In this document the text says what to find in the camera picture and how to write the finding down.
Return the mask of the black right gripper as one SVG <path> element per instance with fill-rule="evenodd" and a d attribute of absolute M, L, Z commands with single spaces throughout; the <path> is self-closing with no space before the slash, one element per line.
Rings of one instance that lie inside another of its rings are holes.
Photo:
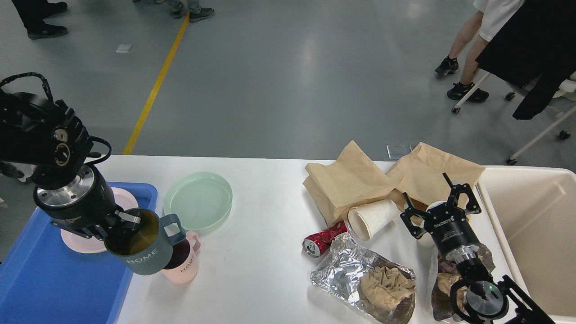
<path fill-rule="evenodd" d="M 421 211 L 414 207 L 409 195 L 404 192 L 403 197 L 407 206 L 400 217 L 416 240 L 420 240 L 425 233 L 430 233 L 445 260 L 462 262 L 476 258 L 481 243 L 467 221 L 466 215 L 481 213 L 481 206 L 469 183 L 454 184 L 446 172 L 443 172 L 442 176 L 450 187 L 450 193 L 444 205 L 430 205 L 426 211 Z M 464 209 L 459 207 L 461 194 L 465 194 L 468 198 Z M 425 229 L 414 225 L 411 221 L 412 216 L 426 220 Z"/>

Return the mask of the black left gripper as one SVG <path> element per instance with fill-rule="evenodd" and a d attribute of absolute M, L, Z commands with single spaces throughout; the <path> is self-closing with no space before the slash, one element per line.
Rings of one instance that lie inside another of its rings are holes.
<path fill-rule="evenodd" d="M 86 239 L 105 240 L 115 232 L 138 232 L 142 217 L 117 209 L 113 191 L 95 166 L 83 165 L 60 189 L 36 188 L 33 199 L 56 226 Z"/>

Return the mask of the foil bag under right arm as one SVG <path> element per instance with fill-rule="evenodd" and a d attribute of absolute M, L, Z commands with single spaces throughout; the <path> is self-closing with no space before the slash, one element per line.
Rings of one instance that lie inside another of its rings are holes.
<path fill-rule="evenodd" d="M 477 251 L 477 256 L 482 261 L 483 265 L 491 273 L 495 269 L 492 260 L 492 253 L 490 249 L 481 244 Z M 455 263 L 445 260 L 438 252 L 437 248 L 433 249 L 432 263 L 428 276 L 428 297 L 427 297 L 427 310 L 432 314 L 436 321 L 448 322 L 463 322 L 464 320 L 455 313 L 453 306 L 450 302 L 450 289 L 454 283 L 461 280 L 461 275 L 455 267 Z M 460 311 L 464 311 L 464 293 L 467 288 L 460 288 L 457 291 L 457 305 Z"/>

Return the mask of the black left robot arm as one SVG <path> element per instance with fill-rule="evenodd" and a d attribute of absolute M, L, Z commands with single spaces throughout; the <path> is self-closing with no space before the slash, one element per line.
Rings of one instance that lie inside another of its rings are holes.
<path fill-rule="evenodd" d="M 1 172 L 20 172 L 8 166 L 33 166 L 33 199 L 52 224 L 86 239 L 128 241 L 142 226 L 140 215 L 117 205 L 113 191 L 96 168 L 107 160 L 94 152 L 96 142 L 111 149 L 103 138 L 90 135 L 63 100 L 54 100 L 47 79 L 37 72 L 4 78 L 2 86 L 25 77 L 37 77 L 45 97 L 26 92 L 1 92 Z"/>

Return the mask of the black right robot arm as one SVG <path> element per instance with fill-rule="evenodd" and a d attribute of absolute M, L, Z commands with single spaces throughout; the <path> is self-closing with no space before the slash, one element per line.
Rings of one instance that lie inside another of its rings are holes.
<path fill-rule="evenodd" d="M 421 211 L 407 193 L 405 211 L 400 217 L 410 234 L 420 239 L 430 234 L 440 256 L 453 262 L 461 279 L 449 292 L 450 304 L 456 315 L 470 324 L 491 324 L 506 316 L 509 301 L 516 304 L 516 316 L 511 324 L 551 324 L 553 320 L 508 275 L 494 281 L 477 252 L 481 246 L 467 215 L 481 213 L 481 207 L 468 183 L 452 183 L 446 201 Z"/>

